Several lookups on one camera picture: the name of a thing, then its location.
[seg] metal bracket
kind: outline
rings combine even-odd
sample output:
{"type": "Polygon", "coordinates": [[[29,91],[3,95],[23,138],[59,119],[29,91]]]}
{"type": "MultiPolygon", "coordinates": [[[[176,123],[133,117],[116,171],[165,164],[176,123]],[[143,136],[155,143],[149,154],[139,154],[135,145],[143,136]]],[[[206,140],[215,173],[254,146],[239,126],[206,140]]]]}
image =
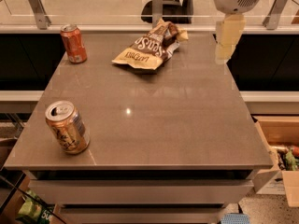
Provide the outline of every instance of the metal bracket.
{"type": "Polygon", "coordinates": [[[41,0],[28,0],[36,18],[36,25],[39,29],[47,29],[51,24],[41,0]]]}
{"type": "Polygon", "coordinates": [[[263,25],[268,30],[275,30],[278,28],[281,13],[286,6],[288,0],[275,0],[268,16],[264,19],[263,25]]]}
{"type": "Polygon", "coordinates": [[[152,27],[154,28],[163,15],[163,0],[152,0],[152,27]]]}

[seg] brown chip bag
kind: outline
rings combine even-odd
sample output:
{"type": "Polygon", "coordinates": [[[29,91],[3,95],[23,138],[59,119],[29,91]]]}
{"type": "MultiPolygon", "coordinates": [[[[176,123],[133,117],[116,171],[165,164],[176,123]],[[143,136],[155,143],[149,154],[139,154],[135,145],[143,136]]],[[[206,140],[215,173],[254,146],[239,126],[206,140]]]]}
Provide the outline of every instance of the brown chip bag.
{"type": "Polygon", "coordinates": [[[159,20],[157,26],[138,38],[112,62],[138,69],[157,69],[170,59],[179,41],[188,40],[187,32],[170,21],[159,20]]]}

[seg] can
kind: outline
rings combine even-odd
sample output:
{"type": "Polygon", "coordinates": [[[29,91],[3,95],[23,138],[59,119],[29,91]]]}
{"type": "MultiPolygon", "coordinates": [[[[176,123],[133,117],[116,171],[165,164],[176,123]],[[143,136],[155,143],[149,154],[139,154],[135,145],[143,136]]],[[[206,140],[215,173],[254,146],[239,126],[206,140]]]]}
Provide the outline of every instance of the can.
{"type": "Polygon", "coordinates": [[[55,102],[49,105],[45,115],[46,123],[66,153],[78,154],[86,149],[90,137],[81,115],[71,102],[55,102]]]}
{"type": "Polygon", "coordinates": [[[61,28],[60,35],[64,42],[68,60],[71,63],[84,63],[87,54],[79,28],[74,24],[67,24],[61,28]]]}

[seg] gray tabletop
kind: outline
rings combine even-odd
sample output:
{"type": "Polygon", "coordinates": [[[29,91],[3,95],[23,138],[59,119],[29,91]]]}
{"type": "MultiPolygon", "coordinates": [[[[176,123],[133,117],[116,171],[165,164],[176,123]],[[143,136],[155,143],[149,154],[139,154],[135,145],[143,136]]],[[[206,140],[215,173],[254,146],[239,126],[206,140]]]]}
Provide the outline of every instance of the gray tabletop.
{"type": "Polygon", "coordinates": [[[155,74],[112,63],[142,34],[84,34],[86,63],[64,56],[5,166],[22,170],[255,169],[272,166],[212,34],[190,34],[155,74]],[[71,101],[89,147],[63,152],[45,110],[71,101]]]}

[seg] can lid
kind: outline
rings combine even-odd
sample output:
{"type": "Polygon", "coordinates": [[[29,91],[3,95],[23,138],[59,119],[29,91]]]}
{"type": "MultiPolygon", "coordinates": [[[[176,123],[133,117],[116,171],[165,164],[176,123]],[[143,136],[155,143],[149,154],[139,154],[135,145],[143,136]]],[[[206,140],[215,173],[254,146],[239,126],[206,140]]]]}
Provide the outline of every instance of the can lid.
{"type": "Polygon", "coordinates": [[[69,101],[58,101],[46,110],[46,118],[51,121],[62,121],[68,118],[74,111],[74,105],[69,101]]]}
{"type": "Polygon", "coordinates": [[[61,31],[62,32],[72,32],[77,29],[77,26],[75,24],[67,24],[62,26],[61,31]]]}

